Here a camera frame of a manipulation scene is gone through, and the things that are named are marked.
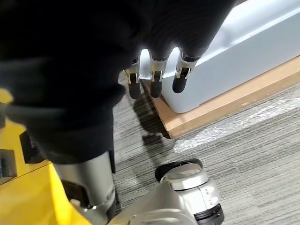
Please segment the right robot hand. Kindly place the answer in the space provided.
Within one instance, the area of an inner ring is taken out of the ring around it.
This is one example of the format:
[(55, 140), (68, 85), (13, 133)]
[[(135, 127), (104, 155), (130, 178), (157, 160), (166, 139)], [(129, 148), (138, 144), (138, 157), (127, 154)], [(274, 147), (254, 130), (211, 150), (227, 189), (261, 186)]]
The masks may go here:
[(180, 49), (172, 89), (181, 93), (235, 5), (233, 0), (3, 0), (0, 86), (6, 115), (24, 125), (62, 177), (69, 200), (114, 209), (113, 107), (127, 73), (137, 95), (142, 49), (150, 52), (152, 96), (173, 48)]

